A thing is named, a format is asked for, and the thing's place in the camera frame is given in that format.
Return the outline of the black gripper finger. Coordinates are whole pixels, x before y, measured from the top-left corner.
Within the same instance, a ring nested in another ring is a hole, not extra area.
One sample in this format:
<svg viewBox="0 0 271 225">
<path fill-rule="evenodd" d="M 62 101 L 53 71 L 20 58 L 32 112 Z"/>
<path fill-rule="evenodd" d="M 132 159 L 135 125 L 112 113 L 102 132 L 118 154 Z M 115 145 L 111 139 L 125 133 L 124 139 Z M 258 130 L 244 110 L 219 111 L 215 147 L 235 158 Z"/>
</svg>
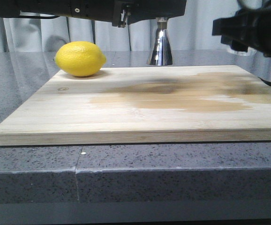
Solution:
<svg viewBox="0 0 271 225">
<path fill-rule="evenodd" d="M 158 17 L 170 19 L 183 16 L 186 3 L 186 0 L 135 0 L 131 6 L 128 25 Z"/>
</svg>

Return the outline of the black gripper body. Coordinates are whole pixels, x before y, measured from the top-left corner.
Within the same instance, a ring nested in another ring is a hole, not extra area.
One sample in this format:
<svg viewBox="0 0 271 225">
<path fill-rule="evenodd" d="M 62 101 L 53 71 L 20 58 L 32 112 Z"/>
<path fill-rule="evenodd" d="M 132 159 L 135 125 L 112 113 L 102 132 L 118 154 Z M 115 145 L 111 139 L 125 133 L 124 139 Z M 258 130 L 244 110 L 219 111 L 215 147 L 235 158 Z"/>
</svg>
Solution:
<svg viewBox="0 0 271 225">
<path fill-rule="evenodd" d="M 251 8 L 239 0 L 241 9 L 233 17 L 213 21 L 212 35 L 221 36 L 221 43 L 234 51 L 253 48 L 271 57 L 271 0 L 260 8 Z"/>
<path fill-rule="evenodd" d="M 1 18 L 54 19 L 60 16 L 110 22 L 125 27 L 124 0 L 0 0 Z"/>
</svg>

